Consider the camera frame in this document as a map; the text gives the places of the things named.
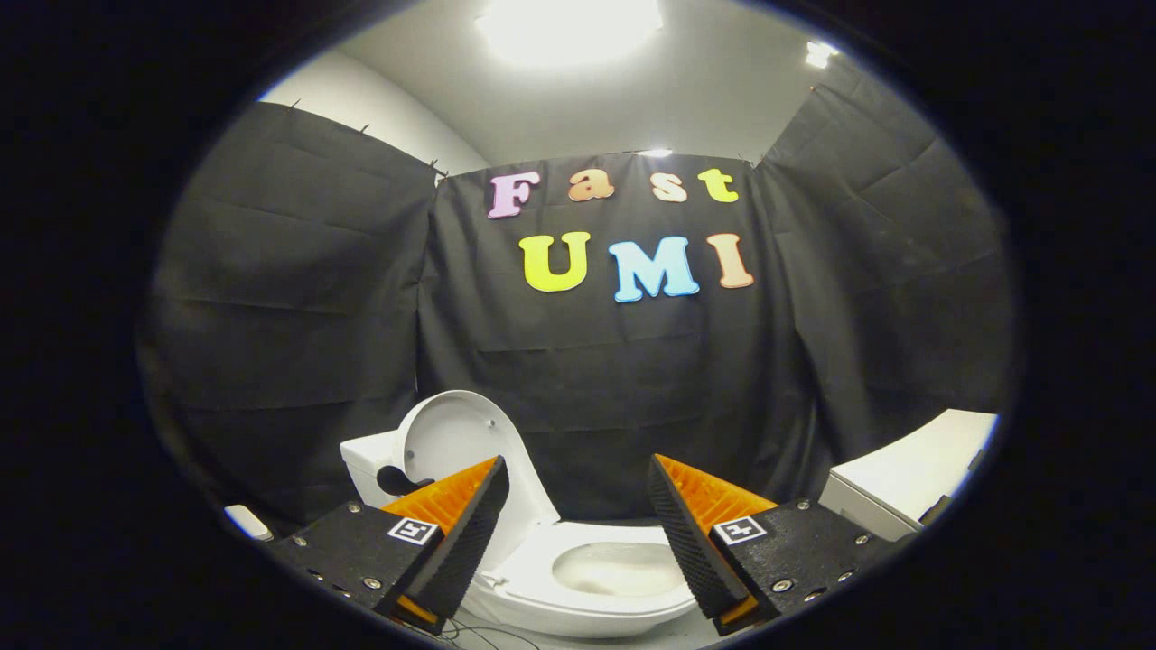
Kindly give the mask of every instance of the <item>toilet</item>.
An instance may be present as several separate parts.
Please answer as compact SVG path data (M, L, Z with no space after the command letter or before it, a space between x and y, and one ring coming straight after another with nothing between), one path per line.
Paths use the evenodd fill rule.
M627 637L697 608L659 525L560 520L518 429L494 402L447 391L415 406L393 431L341 443L362 501L395 498L383 466L440 480L501 455L510 495L461 606L495 623L572 637Z

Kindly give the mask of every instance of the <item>black fabric backdrop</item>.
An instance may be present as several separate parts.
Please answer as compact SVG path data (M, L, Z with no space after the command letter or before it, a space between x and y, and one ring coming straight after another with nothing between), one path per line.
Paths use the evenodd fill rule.
M170 448L218 498L291 527L356 497L338 444L415 404L432 193L429 165L275 104L208 154L165 237L140 353Z
M532 161L452 177L436 199L424 163L254 105L178 206L142 330L170 446L220 498L291 527L355 495L340 441L473 390L512 418L564 518L616 519L652 515L654 452L784 501L944 408L1000 411L1014 305L998 219L901 98L840 58L828 72L754 170ZM614 194L571 201L590 168ZM738 201L709 195L711 168ZM542 179L521 214L488 219L490 179L526 171ZM688 200L655 198L657 171ZM532 288L518 242L553 236L561 273L575 230L592 235L585 280ZM719 286L719 232L740 236L753 286ZM689 239L701 290L615 302L607 248L653 256L667 236Z
M572 201L571 175L590 168L608 173L614 193ZM738 201L707 194L697 176L712 168L734 178ZM538 171L541 183L521 214L489 219L490 179L527 171ZM650 176L658 171L682 179L687 201L652 194ZM727 158L615 154L504 165L443 182L418 300L422 394L467 389L501 406L563 518L652 516L645 477L654 452L764 487L783 446L795 442L768 429L766 397L781 393L792 402L786 420L793 426L795 412L807 411L793 402L812 391L779 370L793 344L772 335L790 331L790 319L772 306L787 301L768 254L763 213L750 165ZM558 238L575 230L592 236L586 279L568 291L531 287L518 242L553 236L550 267L562 273L570 256ZM718 232L739 235L753 286L719 286L719 261L705 242ZM667 236L689 239L699 291L615 302L617 264L608 246L633 241L653 256Z
M1009 402L1014 287L995 214L894 91L833 57L757 168L836 461L944 408Z

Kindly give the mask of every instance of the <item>foam letter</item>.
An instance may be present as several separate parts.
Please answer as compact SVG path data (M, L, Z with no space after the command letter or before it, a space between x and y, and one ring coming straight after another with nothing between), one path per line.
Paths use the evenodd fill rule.
M636 278L651 297L658 297L664 275L666 287L662 290L666 295L689 296L698 293L698 283L690 278L690 265L687 264L686 237L662 237L654 259L646 257L633 242L613 244L610 254L618 260L618 290L614 294L614 300L618 302L642 300L643 293L635 283Z
M733 204L739 200L739 193L726 189L727 183L734 183L734 178L714 169L707 169L698 175L699 180L706 182L706 191L711 198L722 204Z
M719 285L727 289L738 289L755 283L755 276L747 273L747 268L742 266L738 235L719 232L707 237L706 243L714 246L714 252L719 256L719 264L722 265L722 278L719 279Z
M526 251L526 282L539 291L565 291L586 279L586 242L590 232L566 232L562 241L570 246L570 271L558 275L550 272L550 244L554 237L535 235L518 242Z
M681 187L682 179L673 173L652 173L651 185L654 186L651 190L654 195L664 201L681 204L687 200L687 191Z
M610 177L601 169L584 169L570 177L570 200L588 201L605 199L614 193Z
M529 199L529 186L538 185L542 177L536 171L495 176L490 179L490 183L494 184L494 209L488 216L490 219L517 216L521 213L521 207L518 204L524 204Z

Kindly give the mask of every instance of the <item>black textured finger pad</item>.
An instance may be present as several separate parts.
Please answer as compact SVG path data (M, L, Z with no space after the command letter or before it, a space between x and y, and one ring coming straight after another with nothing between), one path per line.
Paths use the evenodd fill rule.
M679 489L657 458L651 458L646 482L651 505L703 614L713 619L746 599L747 590L698 529Z
M505 459L498 456L458 524L406 590L414 603L439 616L451 618L458 612L509 494L510 474Z

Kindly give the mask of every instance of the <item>white object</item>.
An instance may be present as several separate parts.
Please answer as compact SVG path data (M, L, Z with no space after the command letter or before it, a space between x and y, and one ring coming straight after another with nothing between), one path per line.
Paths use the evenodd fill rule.
M245 534L253 539L259 539L261 541L268 541L273 539L273 533L269 527L266 526L253 511L244 505L229 505L224 509L224 514L232 519L232 523L237 524L237 527L245 531Z
M380 508L397 497L377 471L440 480L501 455L510 495L462 599L496 623L578 637L625 637L697 608L661 526L560 522L518 429L469 391L433 396L394 431L341 443L357 492Z
M944 411L894 443L832 467L818 503L889 541L918 532L924 514L963 486L995 419Z

